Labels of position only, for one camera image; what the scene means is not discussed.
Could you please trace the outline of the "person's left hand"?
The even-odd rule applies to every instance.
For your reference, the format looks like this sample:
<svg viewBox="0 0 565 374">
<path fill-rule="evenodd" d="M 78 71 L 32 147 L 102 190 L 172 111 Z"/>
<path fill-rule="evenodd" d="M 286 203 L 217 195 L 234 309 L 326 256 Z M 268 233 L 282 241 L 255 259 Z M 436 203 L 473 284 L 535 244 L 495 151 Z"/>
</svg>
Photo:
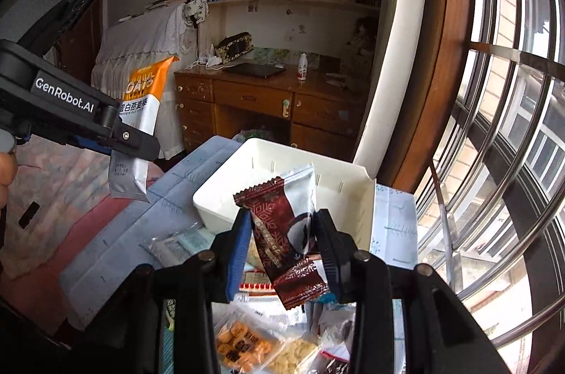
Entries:
<svg viewBox="0 0 565 374">
<path fill-rule="evenodd" d="M 12 153 L 0 153 L 0 208 L 8 203 L 8 187 L 17 173 L 18 164 Z"/>
</svg>

